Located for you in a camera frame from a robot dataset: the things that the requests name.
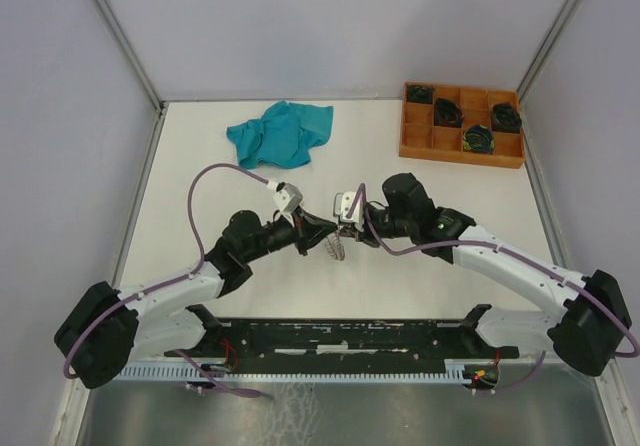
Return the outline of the metal keyring holder yellow tip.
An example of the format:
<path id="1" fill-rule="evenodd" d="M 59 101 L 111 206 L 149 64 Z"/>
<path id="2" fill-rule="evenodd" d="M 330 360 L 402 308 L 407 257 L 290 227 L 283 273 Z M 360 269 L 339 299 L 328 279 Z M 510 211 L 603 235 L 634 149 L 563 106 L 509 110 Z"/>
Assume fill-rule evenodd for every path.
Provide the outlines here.
<path id="1" fill-rule="evenodd" d="M 337 232 L 330 233 L 323 240 L 324 248 L 327 254 L 335 261 L 343 261 L 345 259 L 345 248 L 341 238 Z"/>

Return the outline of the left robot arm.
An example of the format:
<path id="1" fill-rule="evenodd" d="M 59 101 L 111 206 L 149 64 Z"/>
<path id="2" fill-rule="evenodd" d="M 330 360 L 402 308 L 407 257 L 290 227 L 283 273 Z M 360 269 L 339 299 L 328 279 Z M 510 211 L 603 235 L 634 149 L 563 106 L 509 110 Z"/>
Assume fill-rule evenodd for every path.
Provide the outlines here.
<path id="1" fill-rule="evenodd" d="M 251 262 L 289 246 L 306 255 L 337 230 L 336 223 L 301 208 L 266 223 L 242 210 L 191 268 L 153 284 L 90 286 L 54 335 L 65 358 L 64 376 L 96 389 L 131 361 L 188 349 L 212 355 L 221 332 L 204 302 L 243 285 L 252 275 Z"/>

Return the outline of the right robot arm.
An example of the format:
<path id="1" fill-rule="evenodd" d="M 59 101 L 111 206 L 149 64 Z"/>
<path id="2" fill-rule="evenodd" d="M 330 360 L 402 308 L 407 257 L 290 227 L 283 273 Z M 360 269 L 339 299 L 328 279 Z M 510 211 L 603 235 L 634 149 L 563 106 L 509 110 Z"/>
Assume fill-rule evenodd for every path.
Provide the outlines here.
<path id="1" fill-rule="evenodd" d="M 592 377 L 614 358 L 638 357 L 639 341 L 612 275 L 584 275 L 501 241 L 470 216 L 436 206 L 411 173 L 389 177 L 382 191 L 381 207 L 368 201 L 365 185 L 335 197 L 342 235 L 393 256 L 420 252 L 474 271 L 534 305 L 532 311 L 474 307 L 458 334 L 467 355 L 481 357 L 493 347 L 552 352 Z"/>

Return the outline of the teal cloth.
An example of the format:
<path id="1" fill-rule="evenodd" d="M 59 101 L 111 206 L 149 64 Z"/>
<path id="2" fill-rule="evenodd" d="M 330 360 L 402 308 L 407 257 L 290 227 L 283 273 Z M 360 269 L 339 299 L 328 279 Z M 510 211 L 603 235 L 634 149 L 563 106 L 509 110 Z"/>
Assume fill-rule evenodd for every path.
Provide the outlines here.
<path id="1" fill-rule="evenodd" d="M 333 118 L 333 106 L 279 101 L 260 118 L 228 127 L 226 137 L 242 168 L 265 164 L 295 169 L 311 161 L 311 149 L 329 142 Z"/>

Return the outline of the dark rolled sock yellow-patterned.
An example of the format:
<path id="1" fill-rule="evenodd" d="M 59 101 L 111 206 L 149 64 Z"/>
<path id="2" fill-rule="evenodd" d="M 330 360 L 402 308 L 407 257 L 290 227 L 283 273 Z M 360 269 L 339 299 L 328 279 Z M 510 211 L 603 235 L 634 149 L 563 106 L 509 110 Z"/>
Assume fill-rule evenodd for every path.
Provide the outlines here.
<path id="1" fill-rule="evenodd" d="M 462 148 L 465 152 L 492 154 L 495 149 L 493 132 L 482 124 L 475 124 L 462 134 Z"/>

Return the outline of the wooden compartment tray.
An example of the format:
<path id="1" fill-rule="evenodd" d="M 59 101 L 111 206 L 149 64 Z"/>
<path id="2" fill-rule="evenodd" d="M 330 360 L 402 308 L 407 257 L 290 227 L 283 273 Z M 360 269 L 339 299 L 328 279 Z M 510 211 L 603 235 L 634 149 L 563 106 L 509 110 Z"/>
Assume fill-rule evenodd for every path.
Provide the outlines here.
<path id="1" fill-rule="evenodd" d="M 433 86 L 435 88 L 433 103 L 407 102 L 406 86 L 408 84 Z M 462 110 L 464 122 L 460 128 L 434 125 L 434 103 L 438 98 L 452 100 Z M 518 134 L 493 131 L 491 127 L 492 107 L 503 102 L 513 105 L 522 118 L 518 94 L 514 91 L 407 82 L 404 85 L 402 98 L 399 155 L 411 159 L 520 168 L 525 162 L 523 118 Z M 493 132 L 495 149 L 492 154 L 477 154 L 463 150 L 462 134 L 475 124 L 482 124 Z"/>

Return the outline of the dark rolled sock top-left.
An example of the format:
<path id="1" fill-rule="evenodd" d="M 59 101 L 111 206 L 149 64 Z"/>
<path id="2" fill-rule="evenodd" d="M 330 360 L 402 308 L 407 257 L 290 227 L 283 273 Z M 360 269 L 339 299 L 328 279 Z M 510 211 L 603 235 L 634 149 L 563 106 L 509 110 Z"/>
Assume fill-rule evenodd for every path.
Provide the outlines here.
<path id="1" fill-rule="evenodd" d="M 406 86 L 406 101 L 414 104 L 432 104 L 435 88 L 431 85 L 408 84 Z"/>

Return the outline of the left status led board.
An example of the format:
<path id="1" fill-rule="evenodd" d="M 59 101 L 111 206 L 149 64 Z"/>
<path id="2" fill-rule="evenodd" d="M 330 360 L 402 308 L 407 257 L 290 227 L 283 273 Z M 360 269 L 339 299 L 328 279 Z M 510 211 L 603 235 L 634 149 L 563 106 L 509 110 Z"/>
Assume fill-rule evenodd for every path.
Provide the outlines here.
<path id="1" fill-rule="evenodd" d="M 231 361 L 225 360 L 224 362 L 209 362 L 204 363 L 203 367 L 212 372 L 224 372 L 226 374 L 233 373 L 238 366 L 238 360 L 232 359 Z"/>

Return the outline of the status led board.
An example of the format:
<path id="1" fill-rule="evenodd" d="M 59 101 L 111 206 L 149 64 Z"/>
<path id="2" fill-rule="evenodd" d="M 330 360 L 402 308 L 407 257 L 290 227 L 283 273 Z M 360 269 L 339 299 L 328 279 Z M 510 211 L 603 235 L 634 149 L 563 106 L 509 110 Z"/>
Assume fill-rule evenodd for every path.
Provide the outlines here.
<path id="1" fill-rule="evenodd" d="M 499 381 L 499 368 L 488 367 L 472 373 L 473 384 L 478 388 L 494 388 Z"/>
<path id="2" fill-rule="evenodd" d="M 232 359 L 231 361 L 225 360 L 224 362 L 209 362 L 204 363 L 203 367 L 212 372 L 224 372 L 226 374 L 233 373 L 238 366 L 238 360 Z"/>

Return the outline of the dark rolled sock right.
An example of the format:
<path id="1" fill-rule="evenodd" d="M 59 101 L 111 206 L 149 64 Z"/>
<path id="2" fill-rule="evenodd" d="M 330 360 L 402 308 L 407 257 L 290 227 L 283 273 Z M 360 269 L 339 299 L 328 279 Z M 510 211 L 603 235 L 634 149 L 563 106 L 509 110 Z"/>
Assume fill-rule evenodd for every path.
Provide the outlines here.
<path id="1" fill-rule="evenodd" d="M 510 103 L 498 103 L 491 110 L 491 127 L 493 131 L 518 134 L 522 127 L 522 118 Z"/>

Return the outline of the right status led board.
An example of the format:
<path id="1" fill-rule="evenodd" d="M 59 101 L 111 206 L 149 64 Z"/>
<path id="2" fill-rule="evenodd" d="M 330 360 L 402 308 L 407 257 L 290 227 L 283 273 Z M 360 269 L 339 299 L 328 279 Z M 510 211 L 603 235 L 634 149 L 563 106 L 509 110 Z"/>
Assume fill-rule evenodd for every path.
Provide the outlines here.
<path id="1" fill-rule="evenodd" d="M 473 384 L 478 388 L 494 388 L 499 381 L 499 368 L 488 367 L 472 373 Z"/>

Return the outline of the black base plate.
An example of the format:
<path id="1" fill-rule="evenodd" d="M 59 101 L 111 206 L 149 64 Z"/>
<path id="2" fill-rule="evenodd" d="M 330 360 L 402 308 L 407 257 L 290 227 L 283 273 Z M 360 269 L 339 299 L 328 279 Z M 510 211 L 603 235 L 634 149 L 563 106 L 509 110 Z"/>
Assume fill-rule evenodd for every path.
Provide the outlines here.
<path id="1" fill-rule="evenodd" d="M 221 318 L 193 359 L 238 360 L 234 373 L 440 373 L 447 360 L 517 359 L 462 320 Z"/>

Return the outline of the left corner aluminium post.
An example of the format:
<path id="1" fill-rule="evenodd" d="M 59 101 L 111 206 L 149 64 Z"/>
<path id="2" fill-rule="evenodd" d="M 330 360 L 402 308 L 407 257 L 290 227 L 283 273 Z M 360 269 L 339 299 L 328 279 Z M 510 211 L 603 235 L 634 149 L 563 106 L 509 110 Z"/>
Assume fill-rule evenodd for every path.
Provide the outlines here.
<path id="1" fill-rule="evenodd" d="M 111 1 L 91 1 L 96 7 L 96 10 L 101 17 L 101 20 L 103 21 L 105 27 L 107 28 L 109 34 L 115 41 L 118 50 L 123 56 L 131 73 L 135 77 L 136 82 L 144 92 L 147 101 L 149 102 L 155 113 L 160 116 L 163 111 L 164 101 L 161 99 L 161 96 L 157 92 L 155 86 L 152 84 L 152 81 L 138 54 L 136 53 L 135 48 L 130 41 L 130 38 L 123 28 L 121 21 L 117 17 Z"/>

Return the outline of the corner aluminium post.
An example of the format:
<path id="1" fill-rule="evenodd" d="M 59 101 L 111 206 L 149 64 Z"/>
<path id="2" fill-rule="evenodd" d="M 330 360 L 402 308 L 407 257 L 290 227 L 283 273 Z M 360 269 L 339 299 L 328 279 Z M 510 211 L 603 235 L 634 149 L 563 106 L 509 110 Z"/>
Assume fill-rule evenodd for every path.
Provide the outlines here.
<path id="1" fill-rule="evenodd" d="M 529 95 L 537 78 L 583 1 L 584 0 L 564 0 L 516 89 L 520 102 L 526 100 L 526 97 Z"/>
<path id="2" fill-rule="evenodd" d="M 131 73 L 135 77 L 136 82 L 144 92 L 147 101 L 149 102 L 155 113 L 160 116 L 163 111 L 164 101 L 161 99 L 161 96 L 157 92 L 155 86 L 152 84 L 152 81 L 138 54 L 136 53 L 135 48 L 130 41 L 130 38 L 123 28 L 121 21 L 117 17 L 111 1 L 91 1 L 96 7 L 96 10 L 101 17 L 101 20 L 103 21 L 105 27 L 107 28 L 109 34 L 115 41 L 118 50 L 123 56 Z"/>

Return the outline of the right corner aluminium post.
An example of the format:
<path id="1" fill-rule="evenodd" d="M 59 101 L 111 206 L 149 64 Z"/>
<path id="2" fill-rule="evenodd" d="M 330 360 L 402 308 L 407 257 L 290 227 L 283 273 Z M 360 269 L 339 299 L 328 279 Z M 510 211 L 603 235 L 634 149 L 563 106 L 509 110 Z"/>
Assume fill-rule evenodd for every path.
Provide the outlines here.
<path id="1" fill-rule="evenodd" d="M 526 100 L 526 97 L 529 95 L 537 78 L 583 1 L 584 0 L 564 0 L 516 89 L 520 102 Z"/>

